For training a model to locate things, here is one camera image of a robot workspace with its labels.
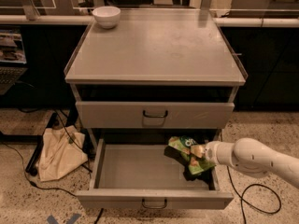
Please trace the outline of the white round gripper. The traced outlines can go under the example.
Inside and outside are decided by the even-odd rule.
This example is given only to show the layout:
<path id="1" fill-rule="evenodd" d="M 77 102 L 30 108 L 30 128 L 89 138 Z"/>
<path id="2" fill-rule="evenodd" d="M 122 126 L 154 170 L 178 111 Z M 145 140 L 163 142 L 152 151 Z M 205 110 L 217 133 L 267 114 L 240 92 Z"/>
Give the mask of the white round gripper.
<path id="1" fill-rule="evenodd" d="M 212 141 L 206 145 L 191 146 L 191 153 L 198 158 L 205 156 L 206 160 L 216 165 L 231 166 L 233 164 L 233 143 Z"/>

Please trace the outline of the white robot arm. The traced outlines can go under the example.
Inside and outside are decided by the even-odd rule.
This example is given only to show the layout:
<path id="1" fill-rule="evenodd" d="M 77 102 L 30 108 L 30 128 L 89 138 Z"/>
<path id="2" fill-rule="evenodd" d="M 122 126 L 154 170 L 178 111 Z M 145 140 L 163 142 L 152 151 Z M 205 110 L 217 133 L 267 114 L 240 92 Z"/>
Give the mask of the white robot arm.
<path id="1" fill-rule="evenodd" d="M 241 138 L 234 143 L 212 141 L 191 146 L 191 153 L 215 165 L 225 165 L 255 178 L 269 173 L 299 189 L 299 159 L 277 152 L 251 138 Z"/>

